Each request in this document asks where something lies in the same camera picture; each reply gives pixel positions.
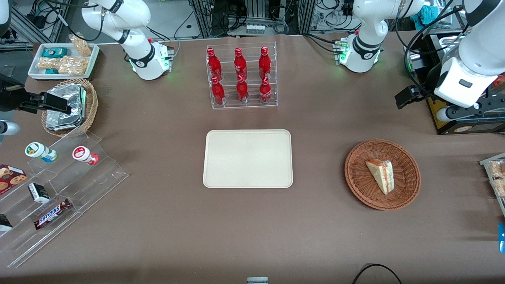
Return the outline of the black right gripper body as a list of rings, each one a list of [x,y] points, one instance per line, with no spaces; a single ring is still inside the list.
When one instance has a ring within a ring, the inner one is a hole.
[[[0,111],[9,112],[17,109],[28,100],[24,85],[11,77],[0,74]]]

